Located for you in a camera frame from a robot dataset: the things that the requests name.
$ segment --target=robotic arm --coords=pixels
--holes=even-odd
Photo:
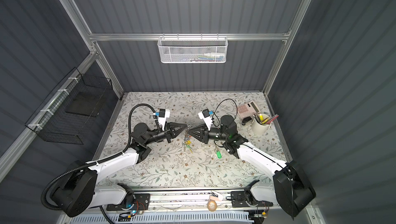
[[[254,180],[245,187],[244,196],[249,205],[256,205],[261,201],[277,203],[290,216],[296,217],[316,196],[305,172],[295,161],[287,163],[255,147],[238,134],[232,116],[221,117],[220,128],[209,129],[207,124],[202,124],[191,128],[188,133],[205,144],[209,140],[224,141],[223,147],[229,154],[253,164],[273,179],[273,185],[270,186]]]
[[[118,184],[111,186],[97,186],[96,184],[122,168],[143,161],[151,152],[148,144],[162,142],[164,139],[170,143],[171,139],[176,138],[187,127],[187,124],[184,123],[167,123],[165,118],[169,117],[169,110],[165,114],[161,113],[163,109],[160,109],[159,115],[156,115],[154,109],[146,104],[132,108],[129,125],[133,110],[141,105],[152,109],[157,129],[151,131],[145,123],[138,123],[131,132],[130,126],[128,126],[129,140],[124,150],[96,161],[74,162],[67,172],[52,180],[44,189],[41,202],[45,207],[52,210],[63,210],[69,217],[75,217],[90,207],[122,204],[123,209],[128,210],[133,206],[135,199],[133,191],[129,187]],[[161,120],[162,127],[157,120],[158,116],[163,118]],[[50,198],[57,206],[46,200],[47,192],[53,185],[55,186],[51,191]]]

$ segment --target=black mounting plate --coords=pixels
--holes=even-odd
[[[231,202],[233,208],[250,207],[245,199],[245,194],[243,190],[231,192]],[[258,207],[272,207],[274,204],[272,202],[259,202]]]
[[[145,207],[145,210],[149,208],[150,203],[150,194],[134,194],[135,195],[135,202],[136,200],[139,202],[139,210],[142,210],[142,203]],[[106,207],[107,211],[124,211],[121,208],[124,207],[122,204],[114,205],[108,204]],[[137,210],[137,204],[135,204],[130,210]]]

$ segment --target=pink calculator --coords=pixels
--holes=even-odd
[[[241,119],[253,116],[253,114],[260,113],[260,109],[254,101],[250,101],[248,103],[242,104],[237,108],[238,108],[238,116]]]

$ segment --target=pen holder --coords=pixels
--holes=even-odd
[[[263,118],[266,119],[269,116],[262,114]],[[257,122],[257,120],[255,118],[253,118],[253,123],[251,124],[251,131],[253,131],[253,133],[255,133],[256,135],[262,135],[265,134],[265,132],[267,131],[267,129],[270,127],[270,124],[259,124]]]

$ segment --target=white mesh basket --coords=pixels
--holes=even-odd
[[[227,37],[212,40],[158,39],[163,63],[223,63],[226,61],[227,47]]]

